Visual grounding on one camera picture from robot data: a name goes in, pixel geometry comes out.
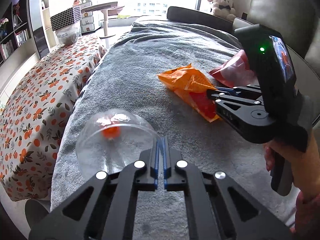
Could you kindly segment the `person's right hand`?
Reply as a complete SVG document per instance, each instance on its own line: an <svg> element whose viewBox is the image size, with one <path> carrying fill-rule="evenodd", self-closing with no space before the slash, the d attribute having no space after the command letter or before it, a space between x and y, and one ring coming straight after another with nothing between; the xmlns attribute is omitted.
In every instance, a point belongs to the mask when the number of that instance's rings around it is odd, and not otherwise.
<svg viewBox="0 0 320 240"><path fill-rule="evenodd" d="M291 228L295 239L319 239L319 151L314 135L306 152L279 140L264 144L266 169L275 165L277 152L291 164L293 184L300 189L296 199L295 225Z"/></svg>

